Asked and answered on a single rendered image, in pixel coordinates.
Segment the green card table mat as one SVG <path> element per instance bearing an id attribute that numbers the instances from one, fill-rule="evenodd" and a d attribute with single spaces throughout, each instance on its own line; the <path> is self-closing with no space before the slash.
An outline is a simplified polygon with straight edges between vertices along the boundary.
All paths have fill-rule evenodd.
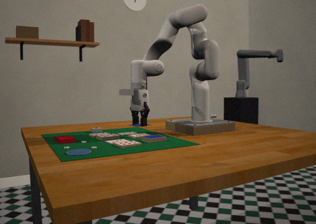
<path id="1" fill-rule="evenodd" d="M 166 136 L 167 141 L 148 143 L 148 142 L 142 141 L 141 138 L 133 139 L 133 138 L 128 137 L 128 135 L 120 135 L 119 139 L 126 139 L 129 141 L 137 141 L 137 142 L 142 143 L 142 145 L 139 145 L 139 146 L 120 148 L 118 146 L 115 146 L 114 144 L 109 144 L 105 142 L 105 140 L 99 140 L 99 139 L 96 139 L 96 137 L 89 136 L 89 134 L 96 134 L 96 133 L 92 133 L 91 131 L 42 134 L 42 137 L 45 139 L 45 141 L 49 144 L 49 146 L 52 148 L 52 150 L 56 153 L 56 155 L 59 157 L 59 159 L 62 162 L 200 145 L 195 142 L 157 133 L 157 132 L 143 129 L 140 127 L 108 129 L 108 130 L 103 130 L 102 132 L 99 132 L 99 133 L 118 134 L 118 133 L 127 133 L 127 132 L 135 132 L 138 134 L 145 133 L 145 134 L 150 134 L 150 135 L 159 134 L 162 136 Z M 61 135 L 71 135 L 76 138 L 76 142 L 65 143 L 65 144 L 59 144 L 55 142 L 54 137 L 61 136 Z M 81 141 L 86 141 L 86 143 L 82 143 Z M 64 147 L 67 147 L 67 146 L 70 148 L 64 149 Z M 97 148 L 92 149 L 91 147 L 93 146 L 96 146 Z M 74 150 L 74 149 L 89 149 L 92 152 L 90 154 L 81 155 L 81 156 L 71 156 L 71 155 L 66 154 L 67 151 Z"/>

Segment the blue flat disc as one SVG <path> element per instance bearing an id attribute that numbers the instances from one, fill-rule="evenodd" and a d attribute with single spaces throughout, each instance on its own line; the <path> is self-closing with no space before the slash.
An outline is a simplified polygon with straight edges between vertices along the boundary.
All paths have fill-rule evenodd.
<path id="1" fill-rule="evenodd" d="M 74 149 L 74 150 L 69 150 L 66 152 L 67 155 L 71 156 L 81 156 L 81 155 L 87 155 L 90 154 L 92 151 L 89 149 Z"/>

